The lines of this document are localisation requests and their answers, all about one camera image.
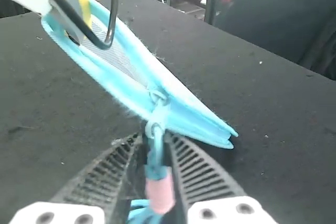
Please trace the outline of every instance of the light blue fabric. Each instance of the light blue fabric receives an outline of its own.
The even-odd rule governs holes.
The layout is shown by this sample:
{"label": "light blue fabric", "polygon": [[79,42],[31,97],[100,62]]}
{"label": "light blue fabric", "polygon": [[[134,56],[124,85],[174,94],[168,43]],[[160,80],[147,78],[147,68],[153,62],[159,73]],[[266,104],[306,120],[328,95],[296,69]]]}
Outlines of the light blue fabric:
{"label": "light blue fabric", "polygon": [[[91,13],[106,26],[110,12],[95,0],[90,0]],[[97,55],[82,50],[65,34],[61,25],[50,15],[42,18],[46,33],[86,73],[94,78],[120,103],[145,120],[151,118],[155,103],[150,92],[158,90],[167,97],[170,110],[165,117],[166,129],[221,148],[233,148],[229,141],[237,132],[227,125],[194,96],[168,69],[166,69],[120,20],[116,20],[114,40],[137,70],[148,78],[144,87]]]}

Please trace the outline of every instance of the gray table surface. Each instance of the gray table surface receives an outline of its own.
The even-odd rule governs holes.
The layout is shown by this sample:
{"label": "gray table surface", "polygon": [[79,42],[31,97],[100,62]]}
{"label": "gray table surface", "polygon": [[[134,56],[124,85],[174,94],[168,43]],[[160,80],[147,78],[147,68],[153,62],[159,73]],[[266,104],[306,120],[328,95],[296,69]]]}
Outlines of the gray table surface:
{"label": "gray table surface", "polygon": [[[102,1],[108,6],[109,0]],[[204,148],[283,224],[335,223],[336,83],[155,0],[119,17],[239,133]],[[45,34],[35,14],[0,20],[0,223],[48,200],[139,129]]]}

